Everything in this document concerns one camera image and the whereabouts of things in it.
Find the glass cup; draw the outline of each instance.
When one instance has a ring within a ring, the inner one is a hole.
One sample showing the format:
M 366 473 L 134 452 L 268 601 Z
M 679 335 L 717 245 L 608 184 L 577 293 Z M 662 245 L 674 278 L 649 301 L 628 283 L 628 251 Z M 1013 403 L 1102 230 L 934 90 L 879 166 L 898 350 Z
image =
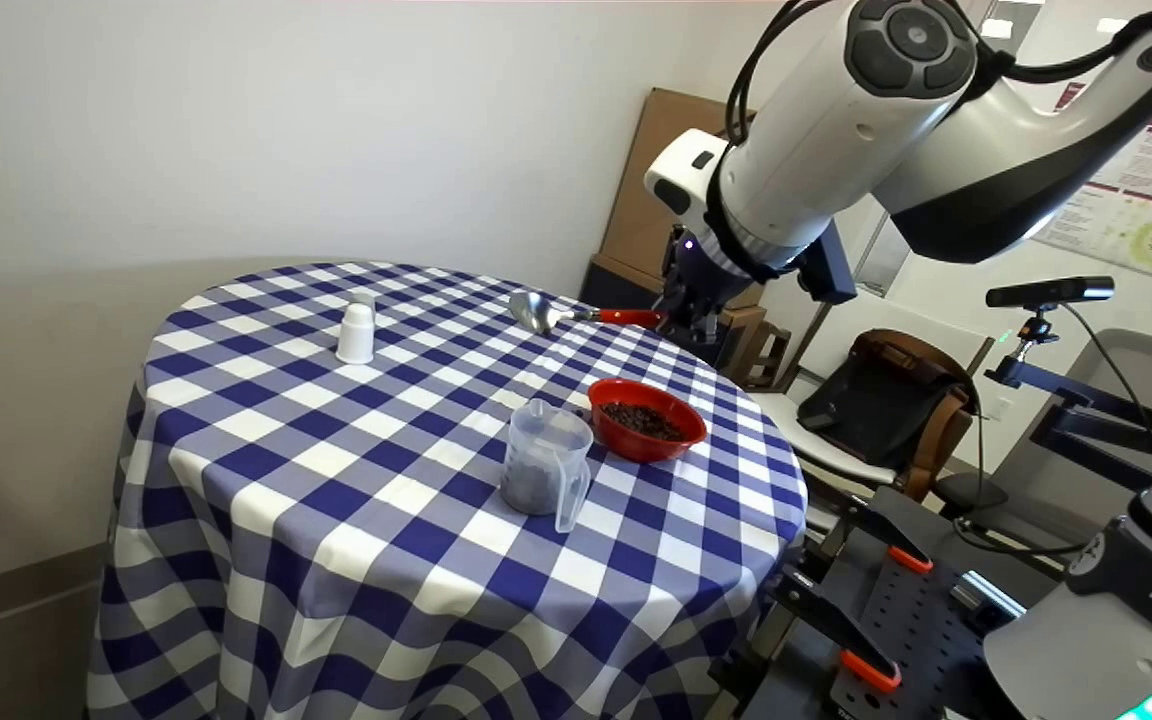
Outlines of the glass cup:
M 546 398 L 529 398 L 508 418 L 499 496 L 523 515 L 553 515 L 557 530 L 577 524 L 587 490 L 587 422 Z

